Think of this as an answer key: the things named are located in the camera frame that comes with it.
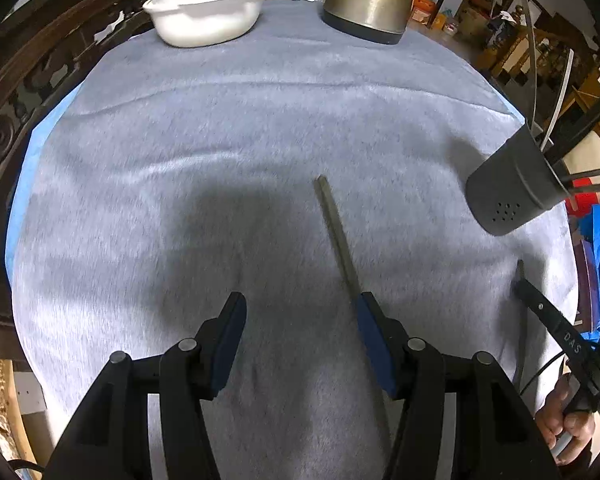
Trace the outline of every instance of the kettle black base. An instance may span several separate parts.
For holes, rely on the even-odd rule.
[[[400,41],[403,32],[385,32],[384,30],[377,30],[375,28],[365,27],[359,23],[350,22],[339,18],[334,14],[331,14],[327,10],[322,10],[322,20],[330,27],[336,28],[337,30],[350,34],[362,40],[373,41],[374,43],[382,43],[386,45],[395,45]]]

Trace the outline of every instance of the silver screw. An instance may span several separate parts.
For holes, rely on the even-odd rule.
[[[412,337],[407,341],[407,346],[411,348],[411,350],[419,352],[421,350],[424,350],[427,344],[419,337]]]
[[[125,360],[126,354],[122,350],[116,350],[109,356],[109,361],[113,364],[121,363]]]
[[[493,363],[493,356],[488,352],[478,352],[475,358],[483,365],[490,365]]]
[[[183,352],[193,350],[196,346],[198,346],[198,342],[192,337],[187,337],[178,343],[178,348]]]

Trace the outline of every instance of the carved wooden backrest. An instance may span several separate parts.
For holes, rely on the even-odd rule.
[[[22,357],[4,246],[31,131],[107,50],[152,27],[144,1],[31,0],[0,26],[0,357]]]

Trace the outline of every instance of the gray utensil holder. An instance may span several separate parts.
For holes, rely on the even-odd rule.
[[[464,195],[478,224],[502,236],[549,211],[569,193],[525,124],[469,176]]]

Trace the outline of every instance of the gray tablecloth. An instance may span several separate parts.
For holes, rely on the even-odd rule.
[[[510,376],[519,363],[524,381],[558,348],[530,314],[518,354],[510,281],[524,258],[573,318],[564,207],[494,238],[462,194],[518,126],[444,47],[411,30],[368,43],[306,2],[266,2],[216,46],[127,41],[51,133],[16,251],[14,317],[48,401],[69,415],[112,351],[161,353],[240,290],[234,368],[204,405],[221,475],[380,478],[389,432],[312,180],[328,176],[387,314],[442,352],[487,350]],[[159,462],[155,424],[152,408]]]

